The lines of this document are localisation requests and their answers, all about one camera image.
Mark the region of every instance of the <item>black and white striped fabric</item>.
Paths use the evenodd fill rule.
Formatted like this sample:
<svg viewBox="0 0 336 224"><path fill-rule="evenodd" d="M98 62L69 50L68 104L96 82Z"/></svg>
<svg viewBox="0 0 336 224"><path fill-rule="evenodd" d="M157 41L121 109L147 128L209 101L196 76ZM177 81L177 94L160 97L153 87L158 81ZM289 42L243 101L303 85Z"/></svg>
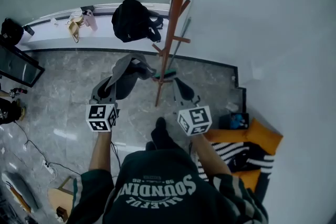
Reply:
<svg viewBox="0 0 336 224"><path fill-rule="evenodd" d="M235 157L242 153L247 154L246 164L239 169L239 171L257 170L260 169L261 173L255 190L255 195L260 201L264 199L267 186L269 183L270 175L272 173L274 156L266 153L259 145L251 142L240 143L211 143L217 154L229 166L231 172L238 172L232 165ZM196 160L198 174L200 178L208 181L204 169L197 157Z"/></svg>

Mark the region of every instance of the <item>orange cushion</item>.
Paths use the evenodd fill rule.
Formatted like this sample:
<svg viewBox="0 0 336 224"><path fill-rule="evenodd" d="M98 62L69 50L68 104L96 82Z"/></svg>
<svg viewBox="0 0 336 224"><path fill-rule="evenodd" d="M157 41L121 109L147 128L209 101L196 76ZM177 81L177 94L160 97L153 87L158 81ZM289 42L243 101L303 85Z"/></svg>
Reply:
<svg viewBox="0 0 336 224"><path fill-rule="evenodd" d="M204 134L206 139L215 143L239 143L248 142L245 136L246 130L215 130L209 129Z"/></svg>
<svg viewBox="0 0 336 224"><path fill-rule="evenodd" d="M238 176L244 182L245 188L250 188L252 192L255 192L260 172L260 169L258 169L252 171L235 172L232 173L232 175Z"/></svg>
<svg viewBox="0 0 336 224"><path fill-rule="evenodd" d="M246 138L257 145L270 155L275 155L278 145L282 140L282 135L277 134L264 127L256 119L253 119L250 127L245 133Z"/></svg>

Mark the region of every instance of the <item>cable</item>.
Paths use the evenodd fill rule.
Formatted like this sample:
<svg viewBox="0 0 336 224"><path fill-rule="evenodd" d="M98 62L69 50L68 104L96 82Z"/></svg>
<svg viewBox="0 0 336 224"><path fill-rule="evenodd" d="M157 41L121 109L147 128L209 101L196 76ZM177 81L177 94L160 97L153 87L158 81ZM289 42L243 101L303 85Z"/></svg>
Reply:
<svg viewBox="0 0 336 224"><path fill-rule="evenodd" d="M117 157L117 161L118 161L118 164L119 164L119 169L121 169L120 159L119 159L119 155L118 155L118 147L116 145L114 145L112 141L111 141L111 148L112 148L113 153Z"/></svg>
<svg viewBox="0 0 336 224"><path fill-rule="evenodd" d="M31 143L34 145L34 147L35 147L35 148L40 152L40 154L43 156L43 158L44 158L44 160L46 161L47 165L49 165L49 164L60 165L60 166L62 166L63 168L68 169L68 170L74 172L74 173L77 174L77 175L80 175L80 173L75 172L74 170L71 170L70 168L65 167L64 165L62 165L62 164L60 164L60 163L49 162L49 161L47 160L46 156L42 153L42 151L41 151L41 150L34 144L34 142L33 142L32 140L30 140L30 139L28 138L28 136L27 136L25 130L23 130L23 128L22 128L19 124L17 124L16 121L14 121L14 123L15 123L17 126L19 126L20 129L21 129L21 130L24 132L24 134L26 135L27 142L24 144L24 146L27 148L27 144L28 144L28 142L31 142Z"/></svg>
<svg viewBox="0 0 336 224"><path fill-rule="evenodd" d="M57 171L57 169L54 168L54 167L52 167L52 166L51 166L50 168L51 168L51 169L54 169L56 173L54 173L54 177L49 181L49 183L48 183L48 185L47 185L47 199L48 199L48 200L49 200L49 197L48 197L48 188L49 188L49 185L50 185L50 183L53 182L53 181L56 179L56 177L58 176L58 171Z"/></svg>
<svg viewBox="0 0 336 224"><path fill-rule="evenodd" d="M191 156L191 150L193 148L193 142L189 143L189 156Z"/></svg>
<svg viewBox="0 0 336 224"><path fill-rule="evenodd" d="M14 123L15 123L17 126L20 127L20 129L25 133L25 135L26 135L26 137L27 137L27 142L24 144L24 146L27 148L27 144L28 144L28 142L31 142L31 143L34 145L34 147L40 152L40 154L44 157L44 159L45 159L46 162L47 162L47 158L46 158L46 156L39 150L39 148L34 144L34 142L28 138L26 132L22 129L22 127L21 127L20 125L18 125L18 124L16 123L16 121L14 121Z"/></svg>
<svg viewBox="0 0 336 224"><path fill-rule="evenodd" d="M77 174L77 175L80 175L80 173L75 172L74 170L71 170L70 168L65 167L64 165L62 165L62 164L60 164L60 163L54 163L54 162L51 162L51 163L48 163L48 165L49 165L49 164L56 164L56 165L62 166L63 168L68 169L68 170L74 172L74 173Z"/></svg>

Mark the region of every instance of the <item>sleeve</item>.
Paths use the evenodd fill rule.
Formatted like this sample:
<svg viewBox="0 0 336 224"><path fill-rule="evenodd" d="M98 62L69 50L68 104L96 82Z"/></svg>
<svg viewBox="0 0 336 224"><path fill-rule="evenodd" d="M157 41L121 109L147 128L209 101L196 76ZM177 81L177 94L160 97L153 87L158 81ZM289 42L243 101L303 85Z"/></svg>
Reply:
<svg viewBox="0 0 336 224"><path fill-rule="evenodd" d="M68 224L94 223L103 214L108 196L114 189L111 173L92 170L73 181L72 210Z"/></svg>
<svg viewBox="0 0 336 224"><path fill-rule="evenodd" d="M243 181L232 175L215 175L212 185L224 196L236 215L239 224L267 224L268 216L261 202L250 189L244 187Z"/></svg>

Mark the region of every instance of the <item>dark green sweatshirt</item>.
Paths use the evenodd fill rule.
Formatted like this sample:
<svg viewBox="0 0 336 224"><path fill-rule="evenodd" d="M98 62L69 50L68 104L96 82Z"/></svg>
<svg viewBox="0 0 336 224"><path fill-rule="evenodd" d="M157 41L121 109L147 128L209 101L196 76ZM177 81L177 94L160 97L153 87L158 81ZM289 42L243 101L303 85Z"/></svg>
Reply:
<svg viewBox="0 0 336 224"><path fill-rule="evenodd" d="M105 170L74 180L72 223L262 223L267 213L231 175L203 181L180 149L128 155L114 187Z"/></svg>

